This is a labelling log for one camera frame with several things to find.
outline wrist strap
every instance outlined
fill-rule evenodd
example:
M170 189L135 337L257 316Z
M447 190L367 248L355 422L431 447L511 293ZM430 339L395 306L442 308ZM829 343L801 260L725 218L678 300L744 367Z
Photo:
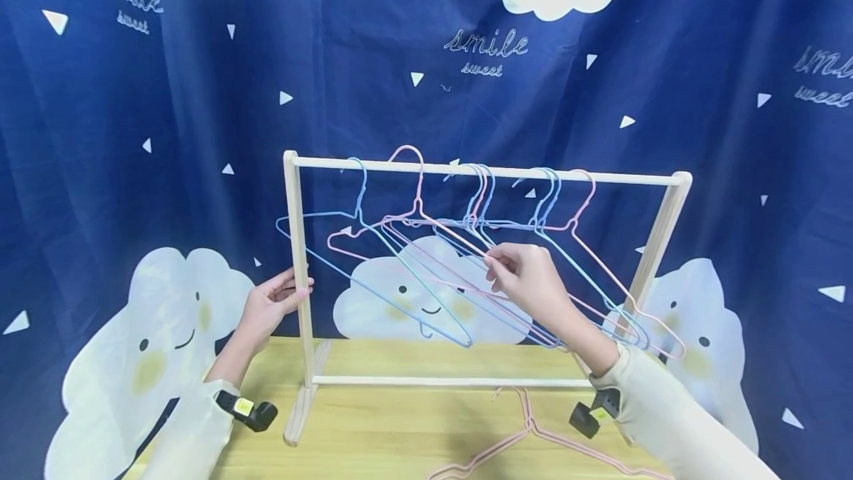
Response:
M226 390L221 390L217 393L215 403L226 413L233 415L234 419L245 424L254 432L263 432L270 428L273 420L278 415L278 409L269 402L262 402L256 405L246 398L231 395Z

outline finger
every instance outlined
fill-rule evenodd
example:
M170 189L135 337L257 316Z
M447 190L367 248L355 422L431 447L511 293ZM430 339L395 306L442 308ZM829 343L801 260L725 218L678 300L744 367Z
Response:
M288 313L296 311L296 308L299 307L305 299L308 299L310 291L310 288L302 288L294 291L294 293L288 296L285 300L276 302L276 306L281 308L281 315L286 316Z
M487 256L484 261L489 268L489 272L491 272L495 277L495 284L507 285L515 277L514 274L506 268L506 265L501 262L501 260L497 260L492 256Z
M293 267L291 267L290 269L287 269L287 271L276 274L276 276L267 280L263 284L258 285L258 289L262 291L262 293L264 293L265 295L272 295L277 290L283 288L287 282L293 280L294 276L295 274L293 272Z
M501 258L509 258L512 261L517 261L521 257L522 244L518 243L501 243L496 247L487 250L485 255L491 256L500 260Z
M314 279L313 278L308 277L308 285L314 285ZM284 285L282 285L280 288L278 288L278 290L276 290L276 293L280 293L282 290L286 290L286 289L293 289L294 287L296 287L296 278L291 278L290 280L287 280L287 282L285 282Z
M290 289L283 289L283 290L279 291L279 293L276 293L276 294L272 297L272 300L273 300L273 301L275 301L275 302L281 302L281 301L283 301L283 300L287 299L287 297L288 297L288 296L291 296L293 293L296 293L296 288L295 288L295 287L292 287L292 288L290 288ZM308 294L311 294L311 293L314 293L314 288L313 288L313 287L310 287L310 288L308 289Z

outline white sleeve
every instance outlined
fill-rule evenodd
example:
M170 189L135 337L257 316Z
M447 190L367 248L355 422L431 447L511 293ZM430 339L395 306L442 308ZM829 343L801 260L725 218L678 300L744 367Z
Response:
M619 345L619 360L595 389L616 388L616 422L668 468L675 480L779 480L737 437L711 417L661 363Z
M192 386L155 439L140 480L208 480L231 439L234 417L215 403L220 390L239 396L223 380Z

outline rack base foot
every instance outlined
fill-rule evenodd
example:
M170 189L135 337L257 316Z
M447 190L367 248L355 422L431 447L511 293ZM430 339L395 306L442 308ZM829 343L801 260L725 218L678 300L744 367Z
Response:
M331 349L332 342L326 340L320 343L314 351L315 374L322 374L324 371ZM303 385L299 389L296 403L293 404L290 418L287 419L287 425L284 428L284 442L287 443L287 446L296 447L299 445L299 439L302 439L302 430L305 428L305 423L308 422L308 414L311 411L311 404L314 403L314 395L318 392L318 387L317 384L310 387Z

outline table surface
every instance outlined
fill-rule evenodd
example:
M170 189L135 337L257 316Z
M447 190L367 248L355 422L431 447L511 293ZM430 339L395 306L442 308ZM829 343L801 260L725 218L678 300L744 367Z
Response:
M333 340L324 374L495 378L583 378L572 358L523 345L476 345L426 341ZM254 401L271 401L279 415L268 431L254 434L235 425L212 480L423 480L449 463L466 464L475 454L523 428L521 403L512 390L321 386L297 447L282 439L302 383L301 342L273 338L249 368L242 387ZM627 467L664 473L638 447L628 447L613 424L585 439L568 424L578 401L591 391L532 390L534 417L550 430ZM142 454L126 479L142 473ZM612 480L625 476L610 464L528 435L468 476L471 480Z

